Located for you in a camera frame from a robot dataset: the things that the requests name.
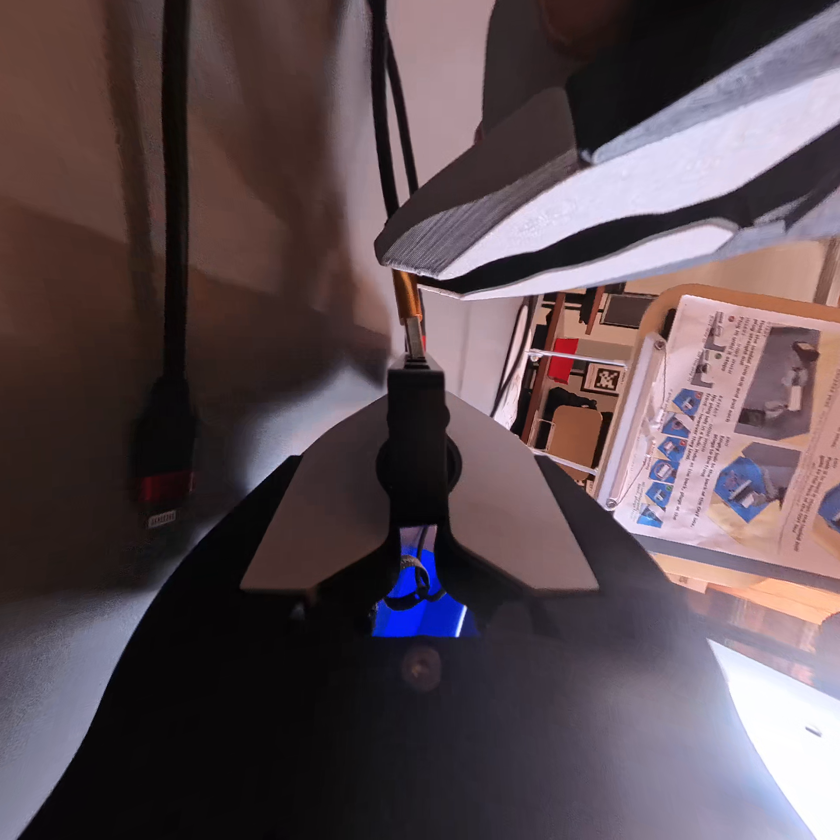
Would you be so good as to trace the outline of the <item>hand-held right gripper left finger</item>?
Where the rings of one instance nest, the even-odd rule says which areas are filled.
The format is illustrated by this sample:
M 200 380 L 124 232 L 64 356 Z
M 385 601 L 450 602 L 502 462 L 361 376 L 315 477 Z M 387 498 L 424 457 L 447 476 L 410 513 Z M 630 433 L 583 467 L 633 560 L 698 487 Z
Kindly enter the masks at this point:
M 366 558 L 385 580 L 400 571 L 400 532 L 391 531 L 390 500 L 376 475 L 388 437 L 387 398 L 345 418 L 301 455 L 240 582 L 246 593 L 311 590 Z

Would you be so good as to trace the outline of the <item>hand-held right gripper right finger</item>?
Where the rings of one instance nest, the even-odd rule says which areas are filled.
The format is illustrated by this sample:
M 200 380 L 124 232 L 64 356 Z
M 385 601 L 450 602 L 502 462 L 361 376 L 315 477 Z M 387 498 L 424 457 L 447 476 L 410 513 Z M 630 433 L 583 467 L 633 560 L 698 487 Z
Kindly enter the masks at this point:
M 597 580 L 531 449 L 472 405 L 445 394 L 461 472 L 449 494 L 455 541 L 535 594 L 597 592 Z

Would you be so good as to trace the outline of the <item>brown cardboard box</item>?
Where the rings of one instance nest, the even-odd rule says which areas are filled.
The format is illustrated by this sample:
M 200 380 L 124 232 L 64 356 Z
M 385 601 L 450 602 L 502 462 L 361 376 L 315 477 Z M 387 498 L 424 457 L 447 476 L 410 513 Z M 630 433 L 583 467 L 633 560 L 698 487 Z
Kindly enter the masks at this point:
M 552 416 L 547 452 L 581 467 L 591 468 L 602 428 L 602 413 L 580 406 L 558 406 Z

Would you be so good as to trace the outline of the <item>slim black hub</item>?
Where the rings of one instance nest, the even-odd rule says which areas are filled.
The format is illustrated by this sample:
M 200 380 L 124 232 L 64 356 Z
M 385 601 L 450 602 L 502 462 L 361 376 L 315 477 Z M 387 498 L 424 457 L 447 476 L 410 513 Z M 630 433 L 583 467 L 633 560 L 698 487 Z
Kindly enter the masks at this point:
M 390 504 L 393 530 L 448 520 L 462 458 L 448 435 L 445 373 L 430 358 L 404 355 L 386 378 L 387 437 L 375 471 Z

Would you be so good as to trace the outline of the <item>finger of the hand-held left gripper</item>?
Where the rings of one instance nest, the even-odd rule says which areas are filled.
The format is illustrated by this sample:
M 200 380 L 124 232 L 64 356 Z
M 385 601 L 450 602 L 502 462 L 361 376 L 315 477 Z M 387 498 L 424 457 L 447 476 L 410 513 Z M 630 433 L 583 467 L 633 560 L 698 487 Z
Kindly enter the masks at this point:
M 419 286 L 460 300 L 534 297 L 658 277 L 758 250 L 837 236 L 839 129 L 745 185 L 668 213 L 624 217 L 558 244 Z
M 611 222 L 717 200 L 837 125 L 838 82 L 804 81 L 586 163 L 564 89 L 546 88 L 420 187 L 374 252 L 383 266 L 455 281 Z

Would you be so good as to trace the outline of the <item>blue plastic bin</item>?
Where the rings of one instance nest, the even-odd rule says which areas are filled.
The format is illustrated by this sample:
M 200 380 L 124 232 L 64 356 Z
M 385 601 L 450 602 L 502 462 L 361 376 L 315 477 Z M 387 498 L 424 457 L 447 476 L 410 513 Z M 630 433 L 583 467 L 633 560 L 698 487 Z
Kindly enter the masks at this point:
M 400 570 L 374 607 L 374 637 L 478 637 L 476 619 L 438 578 L 435 526 L 401 531 Z

